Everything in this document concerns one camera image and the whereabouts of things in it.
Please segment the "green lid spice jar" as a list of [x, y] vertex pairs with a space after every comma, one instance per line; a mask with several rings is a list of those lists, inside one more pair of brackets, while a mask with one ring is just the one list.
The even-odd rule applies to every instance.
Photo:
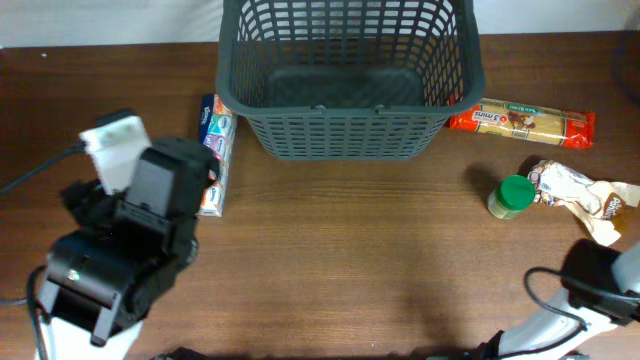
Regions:
[[534, 202], [535, 195], [535, 187], [528, 178], [510, 175], [490, 193], [487, 208], [498, 219], [513, 219]]

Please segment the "spaghetti pack orange ends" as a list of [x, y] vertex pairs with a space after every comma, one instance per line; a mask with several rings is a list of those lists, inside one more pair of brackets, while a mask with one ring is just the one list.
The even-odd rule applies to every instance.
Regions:
[[482, 98], [449, 119], [449, 127], [571, 149], [594, 144], [596, 115]]

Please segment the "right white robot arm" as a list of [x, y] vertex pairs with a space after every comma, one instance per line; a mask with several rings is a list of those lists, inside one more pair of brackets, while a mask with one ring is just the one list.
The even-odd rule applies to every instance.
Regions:
[[[531, 286], [537, 273], [560, 280], [561, 288], [548, 301]], [[593, 240], [578, 240], [559, 270], [530, 268], [523, 285], [538, 312], [514, 328], [498, 331], [479, 345], [474, 359], [560, 359], [601, 333], [637, 322], [639, 246], [619, 252]]]

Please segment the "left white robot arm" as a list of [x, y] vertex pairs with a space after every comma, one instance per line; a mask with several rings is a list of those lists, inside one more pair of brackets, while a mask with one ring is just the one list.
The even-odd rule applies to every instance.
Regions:
[[60, 195], [77, 230], [58, 239], [26, 284], [35, 356], [54, 355], [45, 326], [62, 320], [98, 350], [140, 324], [199, 251], [197, 214], [221, 173], [205, 145], [162, 137], [133, 159], [121, 190], [75, 182]]

